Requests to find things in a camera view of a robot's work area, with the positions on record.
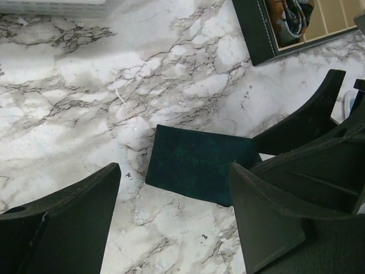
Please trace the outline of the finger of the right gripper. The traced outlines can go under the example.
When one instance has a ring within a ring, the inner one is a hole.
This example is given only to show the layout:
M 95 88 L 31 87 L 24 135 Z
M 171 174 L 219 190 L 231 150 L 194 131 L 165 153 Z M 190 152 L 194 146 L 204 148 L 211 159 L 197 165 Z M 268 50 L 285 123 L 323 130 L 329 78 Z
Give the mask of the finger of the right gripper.
M 329 133 L 250 171 L 316 206 L 358 213 L 364 202 L 364 103 Z
M 279 155 L 318 139 L 337 126 L 331 118 L 346 72 L 331 69 L 313 96 L 294 113 L 253 138 L 258 152 Z

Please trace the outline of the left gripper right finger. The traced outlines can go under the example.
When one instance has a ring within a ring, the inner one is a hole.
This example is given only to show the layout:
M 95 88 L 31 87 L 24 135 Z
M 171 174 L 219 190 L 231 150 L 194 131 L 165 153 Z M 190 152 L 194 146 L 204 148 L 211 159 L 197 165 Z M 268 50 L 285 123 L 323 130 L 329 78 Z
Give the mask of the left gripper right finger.
M 364 272 L 364 215 L 301 200 L 237 163 L 229 183 L 247 273 Z

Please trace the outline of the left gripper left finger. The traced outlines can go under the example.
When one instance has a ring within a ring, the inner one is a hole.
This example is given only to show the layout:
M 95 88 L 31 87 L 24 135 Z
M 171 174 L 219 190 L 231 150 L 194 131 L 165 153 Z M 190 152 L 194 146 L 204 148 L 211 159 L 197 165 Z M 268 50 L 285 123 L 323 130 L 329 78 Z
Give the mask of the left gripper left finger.
M 1 273 L 100 273 L 121 179 L 117 163 L 1 214 Z

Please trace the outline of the dark green tie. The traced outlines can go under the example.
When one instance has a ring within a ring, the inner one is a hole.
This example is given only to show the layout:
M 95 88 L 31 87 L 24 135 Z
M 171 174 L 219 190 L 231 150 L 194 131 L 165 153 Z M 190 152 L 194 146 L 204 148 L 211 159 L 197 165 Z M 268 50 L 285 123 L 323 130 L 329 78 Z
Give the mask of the dark green tie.
M 233 205 L 229 165 L 262 159 L 249 138 L 157 125 L 145 183 L 189 198 Z

